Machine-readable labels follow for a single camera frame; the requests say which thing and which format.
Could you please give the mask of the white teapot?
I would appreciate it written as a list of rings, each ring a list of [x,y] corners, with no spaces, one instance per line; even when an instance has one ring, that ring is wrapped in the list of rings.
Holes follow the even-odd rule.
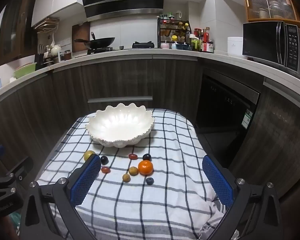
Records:
[[[51,49],[50,49],[50,54],[51,56],[57,56],[58,53],[61,51],[61,45],[60,44],[56,44],[54,45]]]

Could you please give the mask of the black wok pan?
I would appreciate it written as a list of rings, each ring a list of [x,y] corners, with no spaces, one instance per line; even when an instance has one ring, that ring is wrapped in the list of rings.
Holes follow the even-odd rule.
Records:
[[[92,40],[84,40],[81,38],[75,39],[75,42],[83,43],[88,49],[100,49],[109,47],[115,40],[114,37],[96,38],[95,34],[91,32]]]

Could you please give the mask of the green basin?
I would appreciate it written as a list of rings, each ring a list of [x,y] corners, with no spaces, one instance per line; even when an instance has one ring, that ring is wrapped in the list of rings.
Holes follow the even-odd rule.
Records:
[[[30,74],[32,72],[35,72],[36,71],[36,65],[37,63],[34,62],[34,63],[29,63],[29,64],[26,64],[24,66],[21,66],[19,68],[17,68],[14,73],[13,73],[13,76],[18,79],[20,77],[23,77],[27,74]]]

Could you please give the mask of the red sauce bottle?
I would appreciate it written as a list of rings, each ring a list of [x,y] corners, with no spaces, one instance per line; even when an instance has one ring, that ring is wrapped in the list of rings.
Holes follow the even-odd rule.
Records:
[[[210,28],[206,27],[203,33],[203,51],[207,51],[210,39]]]

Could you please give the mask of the brown longan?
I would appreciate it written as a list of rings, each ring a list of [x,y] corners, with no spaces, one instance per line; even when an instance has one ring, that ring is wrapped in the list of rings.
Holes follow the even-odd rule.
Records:
[[[125,174],[122,176],[122,180],[123,180],[123,182],[125,182],[125,183],[130,182],[130,180],[131,180],[130,175],[129,175],[128,173],[125,173]]]
[[[130,167],[128,172],[131,176],[136,176],[139,174],[138,168],[135,166]]]

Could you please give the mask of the wooden cutting board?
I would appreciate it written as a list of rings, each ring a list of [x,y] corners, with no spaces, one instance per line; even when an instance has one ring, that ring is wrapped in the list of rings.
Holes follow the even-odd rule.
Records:
[[[82,42],[76,42],[76,39],[90,40],[90,22],[84,22],[72,26],[72,52],[80,52],[87,50],[87,47]]]

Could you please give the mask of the red cherry tomato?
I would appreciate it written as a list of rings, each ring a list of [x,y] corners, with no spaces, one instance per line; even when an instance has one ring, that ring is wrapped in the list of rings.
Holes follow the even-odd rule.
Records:
[[[136,160],[136,159],[138,159],[138,156],[136,154],[134,154],[134,153],[129,154],[128,157],[129,157],[130,160]]]
[[[104,166],[101,168],[101,172],[104,174],[109,174],[111,172],[111,170],[109,167]]]

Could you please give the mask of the black spice rack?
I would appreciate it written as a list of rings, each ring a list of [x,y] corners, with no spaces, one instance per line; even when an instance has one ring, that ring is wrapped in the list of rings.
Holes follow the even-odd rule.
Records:
[[[190,45],[192,29],[189,21],[171,18],[157,19],[157,45],[161,48],[163,43],[173,43],[173,36],[177,37],[176,43]]]

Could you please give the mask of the yellow-green round fruit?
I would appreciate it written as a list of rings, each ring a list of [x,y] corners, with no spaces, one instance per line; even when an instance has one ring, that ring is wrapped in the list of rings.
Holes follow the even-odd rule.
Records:
[[[95,154],[95,152],[92,151],[92,150],[86,151],[86,152],[84,153],[84,161],[87,161],[87,160],[90,158],[90,156],[93,155],[93,154]]]

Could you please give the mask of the large orange mandarin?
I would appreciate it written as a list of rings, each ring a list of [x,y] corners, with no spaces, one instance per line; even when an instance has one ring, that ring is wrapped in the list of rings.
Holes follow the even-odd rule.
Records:
[[[143,160],[138,164],[138,171],[141,175],[147,176],[153,173],[153,164],[149,160]]]

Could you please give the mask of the dark grape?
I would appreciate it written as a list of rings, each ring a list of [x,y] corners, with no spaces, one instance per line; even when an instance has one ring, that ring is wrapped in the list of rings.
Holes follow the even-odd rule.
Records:
[[[107,165],[107,163],[109,163],[109,159],[105,155],[103,155],[100,159],[101,159],[101,164],[102,165]]]
[[[152,161],[152,157],[151,157],[150,154],[144,154],[143,157],[142,157],[142,159],[144,161]]]

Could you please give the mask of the wooden wall cabinet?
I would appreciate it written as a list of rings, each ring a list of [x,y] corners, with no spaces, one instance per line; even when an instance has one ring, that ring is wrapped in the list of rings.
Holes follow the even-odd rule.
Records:
[[[249,22],[284,19],[297,21],[292,0],[245,0],[247,20]]]

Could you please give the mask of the white scalloped ceramic bowl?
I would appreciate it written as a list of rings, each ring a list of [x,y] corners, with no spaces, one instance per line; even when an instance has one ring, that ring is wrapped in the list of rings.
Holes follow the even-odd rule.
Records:
[[[145,106],[119,103],[116,107],[107,106],[104,111],[96,111],[85,127],[93,141],[102,146],[124,148],[147,137],[154,122],[152,111]]]

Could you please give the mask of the black microwave oven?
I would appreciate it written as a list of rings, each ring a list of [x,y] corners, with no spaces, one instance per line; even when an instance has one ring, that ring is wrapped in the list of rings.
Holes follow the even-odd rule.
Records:
[[[300,28],[283,21],[245,23],[242,54],[300,79]]]

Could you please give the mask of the built-in black dishwasher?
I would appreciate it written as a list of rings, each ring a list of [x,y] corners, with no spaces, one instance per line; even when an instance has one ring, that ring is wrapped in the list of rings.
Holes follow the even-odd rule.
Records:
[[[243,140],[260,93],[213,70],[203,71],[196,128],[202,133],[230,133]]]

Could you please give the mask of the gas stove burner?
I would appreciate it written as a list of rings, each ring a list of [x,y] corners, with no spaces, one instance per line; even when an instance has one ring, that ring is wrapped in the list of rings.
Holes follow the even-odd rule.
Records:
[[[155,48],[155,45],[152,41],[149,42],[134,42],[132,44],[133,49],[148,49],[148,48]]]

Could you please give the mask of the blueberry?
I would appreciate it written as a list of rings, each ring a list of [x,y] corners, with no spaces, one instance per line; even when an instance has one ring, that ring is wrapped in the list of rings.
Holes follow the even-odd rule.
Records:
[[[146,184],[147,185],[153,185],[154,184],[154,179],[152,177],[146,178]]]

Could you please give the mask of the white blue checkered cloth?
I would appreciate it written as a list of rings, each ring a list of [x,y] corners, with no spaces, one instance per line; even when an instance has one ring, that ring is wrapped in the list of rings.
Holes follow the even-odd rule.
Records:
[[[124,148],[94,142],[85,127],[89,116],[78,118],[37,179],[46,185],[70,176],[88,150],[107,156],[111,172],[98,174],[76,208],[97,239],[207,239],[226,213],[202,170],[205,151],[191,122],[167,109],[155,109],[153,116],[151,133]],[[130,160],[131,153],[138,159]],[[144,154],[152,157],[153,173],[131,176],[129,168],[138,168]],[[148,177],[153,185],[146,184]]]

